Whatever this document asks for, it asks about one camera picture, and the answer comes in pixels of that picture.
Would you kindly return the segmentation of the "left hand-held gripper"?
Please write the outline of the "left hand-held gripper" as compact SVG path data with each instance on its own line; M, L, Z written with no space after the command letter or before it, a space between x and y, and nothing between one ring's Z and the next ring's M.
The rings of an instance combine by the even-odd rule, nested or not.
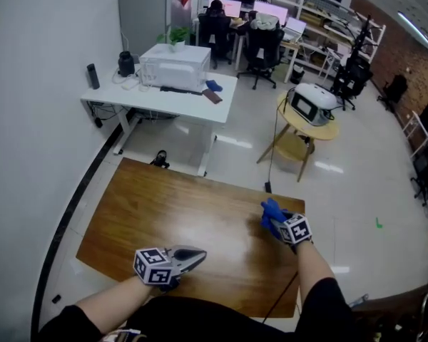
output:
M179 286L182 275L194 270L206 257L207 251L183 245L138 249L133 270L144 284L172 291Z

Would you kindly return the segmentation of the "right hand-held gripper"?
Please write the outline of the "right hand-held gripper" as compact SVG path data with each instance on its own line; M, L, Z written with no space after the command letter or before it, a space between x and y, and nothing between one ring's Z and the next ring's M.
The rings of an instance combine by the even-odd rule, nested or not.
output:
M312 241L312 230L305 215L284 211L283 216L283 221L271 219L280 241L291 247L303 241Z

